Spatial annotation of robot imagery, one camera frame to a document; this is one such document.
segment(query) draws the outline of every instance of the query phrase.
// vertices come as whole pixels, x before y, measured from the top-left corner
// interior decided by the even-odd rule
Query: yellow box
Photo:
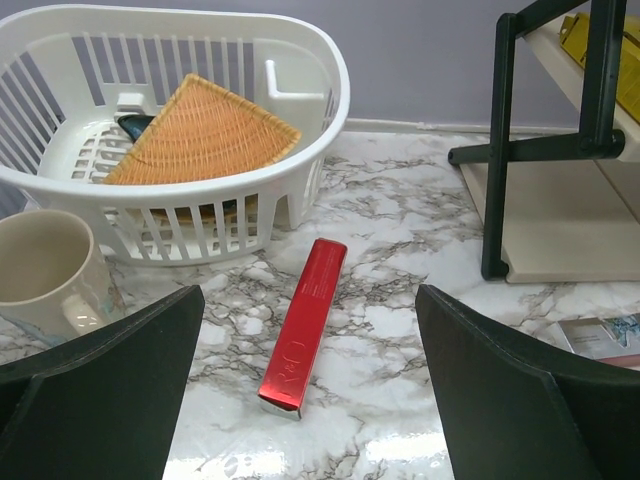
[[[560,29],[560,45],[583,69],[588,36],[589,14],[565,17]],[[625,18],[616,99],[640,123],[640,17],[628,15]]]

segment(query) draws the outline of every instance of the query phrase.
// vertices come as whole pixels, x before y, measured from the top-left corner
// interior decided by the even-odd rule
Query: coffee mug
[[[125,316],[84,220],[58,210],[0,221],[0,316],[49,346]]]

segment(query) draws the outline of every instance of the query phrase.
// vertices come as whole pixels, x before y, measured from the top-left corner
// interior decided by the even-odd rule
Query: white laundry basket
[[[0,45],[0,188],[83,217],[103,247],[134,264],[207,263],[264,248],[277,209],[296,228],[349,109],[334,42],[286,17],[54,6],[1,21]],[[131,147],[118,115],[157,114],[189,72],[298,128],[296,149],[226,178],[101,184]],[[229,202],[235,214],[225,218]],[[215,217],[202,218],[201,206]],[[178,208],[192,221],[180,220]]]

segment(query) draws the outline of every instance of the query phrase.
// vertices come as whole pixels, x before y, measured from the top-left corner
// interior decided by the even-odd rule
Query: red rectangular object
[[[262,407],[300,419],[313,362],[347,255],[341,243],[319,238],[313,244],[269,366],[258,391]]]

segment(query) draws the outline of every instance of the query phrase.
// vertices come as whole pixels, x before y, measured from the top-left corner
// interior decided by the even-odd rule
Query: gray wall
[[[0,0],[0,17],[51,5]],[[75,3],[265,12],[324,29],[350,69],[352,117],[488,123],[494,25],[530,0],[93,0]],[[528,51],[518,48],[514,124],[575,125],[577,113]]]

